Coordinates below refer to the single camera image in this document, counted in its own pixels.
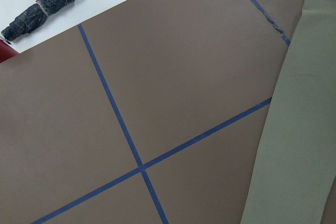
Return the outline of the olive green long-sleeve shirt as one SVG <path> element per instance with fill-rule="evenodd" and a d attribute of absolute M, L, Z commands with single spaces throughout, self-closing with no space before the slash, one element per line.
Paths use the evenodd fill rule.
<path fill-rule="evenodd" d="M 242 223 L 319 223 L 335 179 L 335 0 L 304 0 Z"/>

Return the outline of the folded dark plaid umbrella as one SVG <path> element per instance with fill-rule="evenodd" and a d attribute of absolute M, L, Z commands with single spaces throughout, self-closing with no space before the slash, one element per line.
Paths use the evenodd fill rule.
<path fill-rule="evenodd" d="M 75 0 L 36 0 L 1 31 L 1 39 L 11 43 L 21 35 L 30 34 L 42 26 L 47 18 Z"/>

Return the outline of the red cylinder tube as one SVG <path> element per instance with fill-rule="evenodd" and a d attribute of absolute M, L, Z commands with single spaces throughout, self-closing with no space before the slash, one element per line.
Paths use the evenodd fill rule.
<path fill-rule="evenodd" d="M 18 55 L 19 53 L 13 49 L 9 44 L 0 41 L 0 63 Z"/>

